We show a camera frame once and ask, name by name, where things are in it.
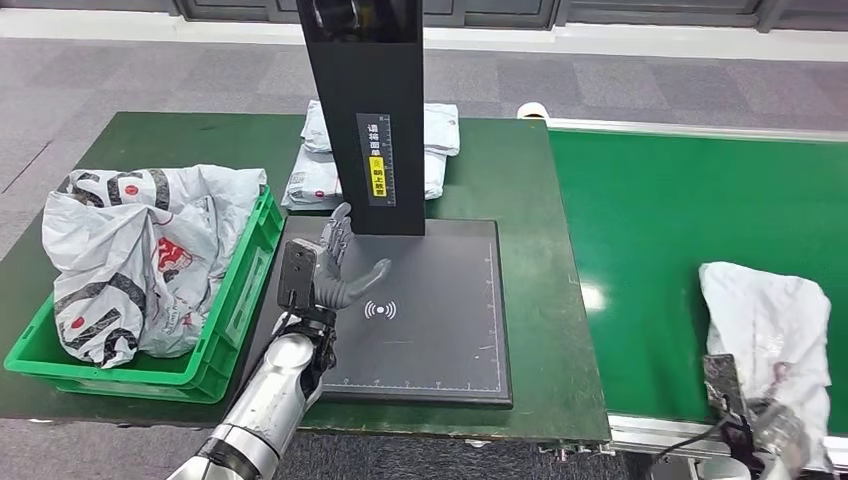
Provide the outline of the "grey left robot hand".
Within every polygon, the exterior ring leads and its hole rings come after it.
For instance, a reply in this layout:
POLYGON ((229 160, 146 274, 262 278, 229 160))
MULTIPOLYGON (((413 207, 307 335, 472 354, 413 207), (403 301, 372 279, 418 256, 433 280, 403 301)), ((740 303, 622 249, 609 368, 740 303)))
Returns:
POLYGON ((390 259, 383 258, 369 272, 354 280, 342 278, 341 264, 354 236, 351 210, 347 202, 337 206, 325 224, 318 243, 313 275, 315 303, 333 311, 346 309, 357 302, 388 276, 392 266, 390 259))

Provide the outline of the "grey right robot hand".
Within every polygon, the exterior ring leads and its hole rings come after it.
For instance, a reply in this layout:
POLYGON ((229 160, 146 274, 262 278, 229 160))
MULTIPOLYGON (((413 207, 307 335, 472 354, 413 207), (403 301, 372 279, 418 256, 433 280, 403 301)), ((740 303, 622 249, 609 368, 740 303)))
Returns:
POLYGON ((758 400, 753 407, 754 456, 762 464, 759 479, 796 479, 810 459, 804 422, 786 405, 758 400))

